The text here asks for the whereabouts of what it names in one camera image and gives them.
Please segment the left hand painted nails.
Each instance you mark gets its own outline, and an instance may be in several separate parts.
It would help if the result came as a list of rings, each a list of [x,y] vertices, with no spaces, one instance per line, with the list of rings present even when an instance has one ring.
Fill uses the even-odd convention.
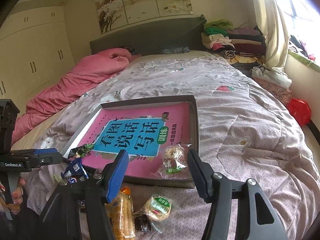
[[[1,212],[9,211],[13,215],[17,215],[21,210],[21,204],[23,203],[23,187],[25,185],[25,180],[20,177],[17,188],[12,192],[11,204],[5,204],[4,200],[1,198]]]

